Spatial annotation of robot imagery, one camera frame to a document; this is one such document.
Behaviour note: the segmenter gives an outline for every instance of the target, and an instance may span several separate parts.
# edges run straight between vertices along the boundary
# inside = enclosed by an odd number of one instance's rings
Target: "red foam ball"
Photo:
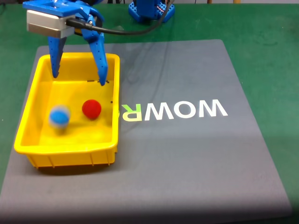
[[[94,99],[89,99],[82,106],[83,114],[89,119],[96,119],[100,115],[101,110],[101,104]]]

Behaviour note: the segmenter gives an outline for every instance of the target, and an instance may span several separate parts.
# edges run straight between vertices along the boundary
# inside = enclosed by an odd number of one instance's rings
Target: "black cable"
[[[161,25],[161,23],[163,22],[170,6],[173,4],[174,0],[170,0],[170,3],[167,5],[165,11],[163,12],[161,18],[158,20],[158,22],[154,25],[151,26],[148,29],[145,30],[139,30],[139,31],[124,31],[124,30],[113,30],[113,29],[106,29],[106,28],[101,28],[101,27],[97,27],[94,26],[92,24],[89,24],[85,21],[82,20],[78,20],[75,18],[70,18],[66,21],[66,25],[70,26],[70,27],[74,27],[74,28],[79,28],[79,29],[88,29],[91,31],[97,31],[97,32],[102,32],[102,33],[106,33],[106,34],[115,34],[115,35],[142,35],[142,34],[146,34],[152,30],[154,30],[155,28],[157,28],[159,25]]]

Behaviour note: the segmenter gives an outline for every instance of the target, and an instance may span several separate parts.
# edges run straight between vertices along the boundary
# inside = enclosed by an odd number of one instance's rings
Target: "yellow bin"
[[[63,53],[58,78],[50,56],[38,61],[21,123],[16,152],[38,167],[111,164],[118,143],[120,59],[106,54],[108,82],[101,86],[92,53]],[[82,113],[86,100],[100,102],[100,116],[91,121]],[[65,105],[70,123],[62,132],[49,125],[50,110]]]

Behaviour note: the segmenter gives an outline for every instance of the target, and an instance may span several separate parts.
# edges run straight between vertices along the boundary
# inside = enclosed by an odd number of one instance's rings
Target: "green table surface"
[[[104,27],[138,30],[127,5],[100,4]],[[0,186],[36,50],[47,38],[26,31],[21,5],[0,7]],[[178,4],[166,24],[106,43],[223,40],[291,201],[294,215],[254,223],[299,223],[299,4]],[[71,36],[66,44],[85,44]]]

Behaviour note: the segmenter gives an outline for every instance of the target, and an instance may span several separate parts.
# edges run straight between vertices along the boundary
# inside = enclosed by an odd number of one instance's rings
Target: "blue ball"
[[[70,111],[66,106],[56,106],[50,112],[49,122],[57,128],[65,128],[70,122]]]

